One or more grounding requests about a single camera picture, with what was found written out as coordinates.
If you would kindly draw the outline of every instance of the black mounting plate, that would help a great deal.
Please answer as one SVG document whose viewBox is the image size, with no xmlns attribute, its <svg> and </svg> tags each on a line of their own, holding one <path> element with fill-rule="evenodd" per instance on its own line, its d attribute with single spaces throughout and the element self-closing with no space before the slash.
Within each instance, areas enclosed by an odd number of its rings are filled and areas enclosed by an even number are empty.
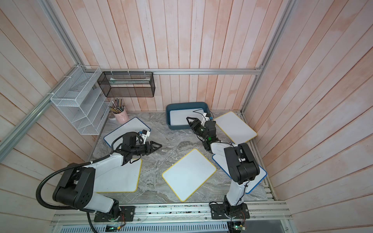
<svg viewBox="0 0 373 233">
<path fill-rule="evenodd" d="M 135 214 L 135 206 L 120 206 L 120 212 L 124 213 L 124 218 L 126 222 L 132 222 L 134 220 L 134 214 Z M 96 213 L 94 217 L 94 221 L 96 223 L 101 223 L 101 222 L 109 222 L 108 218 L 106 215 L 104 215 L 101 212 Z M 122 218 L 119 217 L 117 222 L 121 222 Z"/>
<path fill-rule="evenodd" d="M 231 217 L 228 217 L 225 215 L 223 204 L 210 204 L 211 208 L 211 218 L 212 219 L 230 219 Z M 242 203 L 241 210 L 232 213 L 232 219 L 248 219 L 250 218 L 250 214 L 248 210 L 247 205 L 245 203 Z"/>
</svg>

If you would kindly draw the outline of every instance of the whiteboard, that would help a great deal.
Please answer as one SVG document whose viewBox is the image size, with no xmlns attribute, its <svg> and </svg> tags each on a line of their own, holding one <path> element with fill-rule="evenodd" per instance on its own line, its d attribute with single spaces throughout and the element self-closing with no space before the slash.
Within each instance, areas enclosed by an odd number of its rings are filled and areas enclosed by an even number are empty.
<svg viewBox="0 0 373 233">
<path fill-rule="evenodd" d="M 214 119 L 216 125 L 234 142 L 247 142 L 258 134 L 250 128 L 238 115 L 230 111 Z"/>
<path fill-rule="evenodd" d="M 212 174 L 216 167 L 197 149 L 191 150 L 162 177 L 180 201 L 186 201 Z"/>
<path fill-rule="evenodd" d="M 227 165 L 227 160 L 225 156 L 215 154 L 212 156 L 212 159 L 225 171 L 225 173 L 229 176 L 229 171 L 228 171 L 228 165 Z M 254 180 L 250 181 L 248 183 L 248 186 L 245 189 L 245 193 L 248 194 L 250 193 L 265 177 L 267 176 L 267 172 L 264 171 L 262 167 L 259 166 L 259 175 L 255 177 Z"/>
<path fill-rule="evenodd" d="M 188 125 L 187 117 L 195 117 L 202 121 L 204 117 L 199 113 L 203 114 L 204 110 L 201 108 L 171 110 L 170 125 Z"/>
<path fill-rule="evenodd" d="M 109 133 L 104 137 L 105 142 L 111 146 L 113 141 L 120 137 L 121 135 L 128 133 L 128 132 L 139 132 L 142 131 L 143 129 L 147 130 L 150 132 L 150 128 L 145 125 L 139 118 L 134 117 L 128 122 L 124 123 L 121 127 L 117 128 L 113 132 Z M 114 149 L 123 142 L 122 139 L 119 139 L 114 143 Z"/>
<path fill-rule="evenodd" d="M 142 160 L 126 163 L 95 178 L 94 192 L 135 192 L 139 182 Z"/>
</svg>

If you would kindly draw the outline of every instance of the blue-edged whiteboard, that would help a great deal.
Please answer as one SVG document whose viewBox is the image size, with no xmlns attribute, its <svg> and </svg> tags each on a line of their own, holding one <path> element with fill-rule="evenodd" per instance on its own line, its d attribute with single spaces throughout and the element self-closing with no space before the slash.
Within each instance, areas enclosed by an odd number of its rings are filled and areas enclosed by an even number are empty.
<svg viewBox="0 0 373 233">
<path fill-rule="evenodd" d="M 212 159 L 231 178 L 231 176 L 229 175 L 227 160 L 225 156 L 215 154 L 212 156 Z M 246 187 L 246 190 L 245 190 L 246 194 L 250 193 L 267 176 L 267 172 L 264 171 L 264 169 L 260 166 L 259 166 L 259 171 L 260 171 L 259 175 L 257 175 L 254 180 L 248 183 L 248 186 Z"/>
<path fill-rule="evenodd" d="M 128 133 L 128 132 L 139 132 L 142 131 L 143 129 L 147 130 L 150 132 L 150 128 L 145 125 L 144 122 L 142 122 L 139 118 L 134 117 L 124 123 L 121 127 L 117 128 L 113 132 L 109 133 L 104 137 L 105 142 L 111 146 L 113 141 L 120 137 L 121 135 Z M 114 149 L 121 144 L 123 141 L 120 139 L 114 143 Z"/>
</svg>

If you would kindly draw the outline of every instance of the robotic arm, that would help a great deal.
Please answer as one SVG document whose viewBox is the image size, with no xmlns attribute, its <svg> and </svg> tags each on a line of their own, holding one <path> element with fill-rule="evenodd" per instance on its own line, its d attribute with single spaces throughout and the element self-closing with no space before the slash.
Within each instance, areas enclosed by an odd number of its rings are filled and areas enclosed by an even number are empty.
<svg viewBox="0 0 373 233">
<path fill-rule="evenodd" d="M 235 218 L 242 216 L 242 213 L 249 214 L 245 210 L 247 205 L 244 204 L 243 197 L 247 184 L 254 180 L 259 175 L 259 166 L 256 162 L 253 153 L 246 143 L 238 145 L 229 145 L 226 143 L 215 142 L 211 144 L 211 149 L 214 154 L 225 156 L 227 160 L 229 174 L 232 178 L 231 186 L 227 195 L 224 196 L 223 204 L 211 204 L 210 207 L 214 211 L 213 219 Z"/>
<path fill-rule="evenodd" d="M 247 184 L 254 180 L 260 172 L 258 163 L 249 146 L 246 143 L 234 145 L 218 142 L 215 121 L 206 119 L 204 125 L 202 125 L 198 118 L 187 117 L 186 120 L 192 131 L 202 141 L 206 151 L 225 156 L 229 174 L 232 178 L 229 192 L 224 196 L 223 204 L 210 203 L 212 218 L 235 218 L 239 215 L 244 218 L 241 212 L 246 213 L 246 217 L 248 217 L 249 214 L 245 211 L 247 205 L 244 204 L 242 198 L 245 195 Z"/>
<path fill-rule="evenodd" d="M 105 172 L 122 166 L 128 162 L 134 163 L 143 155 L 149 155 L 162 147 L 156 142 L 145 142 L 149 132 L 143 130 L 139 133 L 128 132 L 112 143 L 112 151 L 107 156 L 84 164 L 69 164 L 66 168 L 60 169 L 46 177 L 38 186 L 36 197 L 38 202 L 51 209 L 77 209 L 81 211 L 96 212 L 96 222 L 117 221 L 121 215 L 126 216 L 126 221 L 133 219 L 133 214 L 124 213 L 119 208 L 119 202 L 101 194 L 93 192 L 95 177 L 99 177 Z M 114 149 L 116 141 L 123 139 L 123 142 Z M 131 161 L 134 155 L 140 156 L 135 161 Z M 67 205 L 67 207 L 53 206 L 45 203 L 41 198 L 43 185 L 54 175 L 63 172 L 63 175 L 53 193 L 53 200 Z"/>
</svg>

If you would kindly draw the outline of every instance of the pencil holder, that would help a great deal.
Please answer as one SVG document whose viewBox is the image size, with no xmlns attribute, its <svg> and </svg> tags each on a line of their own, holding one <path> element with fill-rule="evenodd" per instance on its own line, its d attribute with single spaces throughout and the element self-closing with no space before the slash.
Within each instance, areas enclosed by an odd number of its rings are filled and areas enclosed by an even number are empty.
<svg viewBox="0 0 373 233">
<path fill-rule="evenodd" d="M 121 113 L 118 113 L 118 114 L 113 113 L 113 114 L 119 124 L 124 124 L 129 120 L 126 109 L 124 109 L 123 112 Z"/>
</svg>

